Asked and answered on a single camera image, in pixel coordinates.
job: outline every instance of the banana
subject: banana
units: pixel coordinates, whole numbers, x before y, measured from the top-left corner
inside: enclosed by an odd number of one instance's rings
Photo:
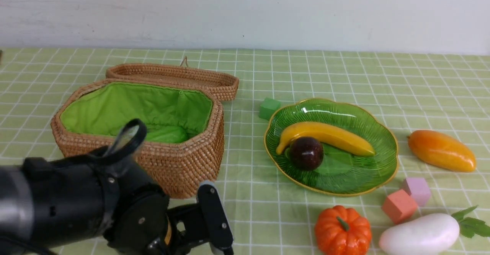
[[[281,133],[277,154],[282,154],[287,146],[299,137],[309,136],[316,138],[338,149],[350,152],[357,156],[374,156],[376,154],[372,145],[349,131],[320,122],[299,122],[292,124]]]

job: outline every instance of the green cube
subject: green cube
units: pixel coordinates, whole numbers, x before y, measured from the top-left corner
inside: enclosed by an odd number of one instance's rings
[[[265,98],[260,104],[259,118],[270,120],[274,112],[281,107],[281,102],[271,98]]]

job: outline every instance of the purple cube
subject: purple cube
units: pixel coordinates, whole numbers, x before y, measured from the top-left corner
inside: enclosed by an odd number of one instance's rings
[[[402,182],[401,189],[415,199],[418,206],[425,206],[432,196],[425,178],[406,178]]]

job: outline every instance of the green plate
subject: green plate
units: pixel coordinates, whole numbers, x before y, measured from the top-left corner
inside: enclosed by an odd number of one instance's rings
[[[276,154],[281,132],[287,126],[314,121],[343,128],[367,140],[374,147],[372,157],[354,156],[323,144],[324,157],[314,171],[296,169],[288,159],[288,150]],[[277,110],[264,135],[267,153],[277,168],[296,184],[312,191],[334,196],[368,193],[394,178],[399,168],[397,139],[373,115],[362,108],[312,98]]]

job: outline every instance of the basket handle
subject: basket handle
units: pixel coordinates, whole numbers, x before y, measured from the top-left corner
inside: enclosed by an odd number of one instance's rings
[[[184,63],[186,65],[186,67],[189,67],[189,65],[187,64],[187,56],[184,56],[184,59],[182,59],[182,62],[180,62],[179,67],[182,67],[184,65]]]

